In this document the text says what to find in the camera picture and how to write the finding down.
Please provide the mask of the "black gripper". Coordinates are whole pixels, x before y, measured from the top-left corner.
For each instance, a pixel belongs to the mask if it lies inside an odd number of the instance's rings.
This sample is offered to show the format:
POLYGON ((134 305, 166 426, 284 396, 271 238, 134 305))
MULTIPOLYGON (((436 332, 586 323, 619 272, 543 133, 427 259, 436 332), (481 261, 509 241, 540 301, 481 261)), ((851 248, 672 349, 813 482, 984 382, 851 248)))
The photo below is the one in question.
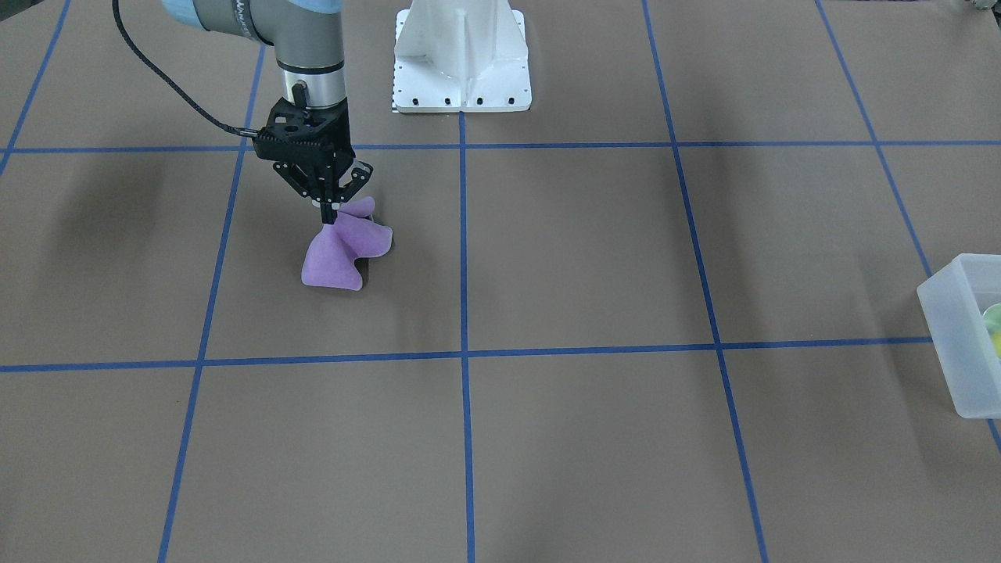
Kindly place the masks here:
POLYGON ((300 108, 279 100, 253 138, 253 149, 297 195, 318 203, 322 224, 335 224, 340 203, 353 199, 373 175, 353 149, 346 101, 300 108))

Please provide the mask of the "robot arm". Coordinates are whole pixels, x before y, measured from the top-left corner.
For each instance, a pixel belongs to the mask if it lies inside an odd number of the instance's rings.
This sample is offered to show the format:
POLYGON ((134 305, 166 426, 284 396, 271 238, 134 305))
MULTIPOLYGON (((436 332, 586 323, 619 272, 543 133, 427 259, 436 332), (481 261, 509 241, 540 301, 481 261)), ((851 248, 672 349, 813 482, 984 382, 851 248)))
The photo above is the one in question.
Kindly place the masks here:
POLYGON ((180 23, 271 46, 285 93, 257 131, 240 129, 298 195, 334 224, 371 179, 350 138, 339 1, 164 1, 180 23))

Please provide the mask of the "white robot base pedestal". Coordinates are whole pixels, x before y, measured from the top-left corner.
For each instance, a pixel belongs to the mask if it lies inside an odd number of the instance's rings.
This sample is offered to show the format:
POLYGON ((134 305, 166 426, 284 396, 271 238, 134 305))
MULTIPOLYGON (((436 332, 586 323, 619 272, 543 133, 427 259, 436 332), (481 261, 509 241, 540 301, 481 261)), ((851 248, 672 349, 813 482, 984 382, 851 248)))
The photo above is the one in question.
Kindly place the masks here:
POLYGON ((404 114, 533 105, 526 18, 508 1, 414 1, 396 14, 391 107, 404 114))

